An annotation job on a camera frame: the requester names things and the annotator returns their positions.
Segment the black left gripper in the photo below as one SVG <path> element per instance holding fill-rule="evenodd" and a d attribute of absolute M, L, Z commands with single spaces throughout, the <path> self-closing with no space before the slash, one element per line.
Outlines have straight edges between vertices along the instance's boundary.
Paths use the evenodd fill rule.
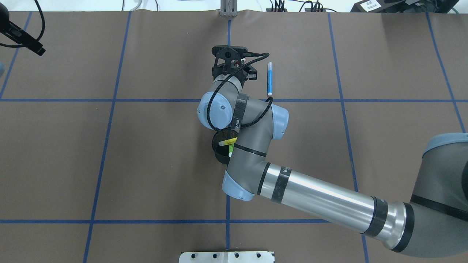
<path fill-rule="evenodd" d="M 42 56 L 46 52 L 45 48 L 40 43 L 39 38 L 35 39 L 25 30 L 11 22 L 9 15 L 1 15 L 0 29 L 1 34 L 5 35 L 10 40 L 17 43 L 17 45 L 8 45 L 1 43 L 1 46 L 10 48 L 26 47 L 39 56 Z"/>

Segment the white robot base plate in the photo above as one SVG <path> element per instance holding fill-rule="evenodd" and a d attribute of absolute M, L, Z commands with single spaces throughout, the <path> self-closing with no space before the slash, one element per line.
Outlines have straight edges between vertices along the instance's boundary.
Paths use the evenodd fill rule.
<path fill-rule="evenodd" d="M 179 263 L 275 263 L 270 251 L 209 251 L 184 252 Z"/>

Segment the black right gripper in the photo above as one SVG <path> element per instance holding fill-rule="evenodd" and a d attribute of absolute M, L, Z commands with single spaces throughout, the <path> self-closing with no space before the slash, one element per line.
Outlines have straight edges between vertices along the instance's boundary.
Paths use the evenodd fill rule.
<path fill-rule="evenodd" d="M 252 65 L 242 64 L 240 68 L 241 73 L 239 74 L 239 81 L 257 80 L 258 70 L 256 70 Z"/>

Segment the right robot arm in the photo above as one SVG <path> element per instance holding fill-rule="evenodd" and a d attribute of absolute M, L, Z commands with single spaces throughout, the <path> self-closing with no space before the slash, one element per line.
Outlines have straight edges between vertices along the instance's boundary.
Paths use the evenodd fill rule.
<path fill-rule="evenodd" d="M 291 112 L 286 137 L 268 160 L 315 178 L 408 201 L 428 140 L 464 132 L 467 91 L 436 58 L 409 62 L 319 60 L 305 67 L 274 61 L 280 106 Z M 203 227 L 186 251 L 269 250 L 279 263 L 466 263 L 467 253 L 412 258 L 316 216 L 257 197 L 228 199 L 226 243 L 220 225 Z"/>

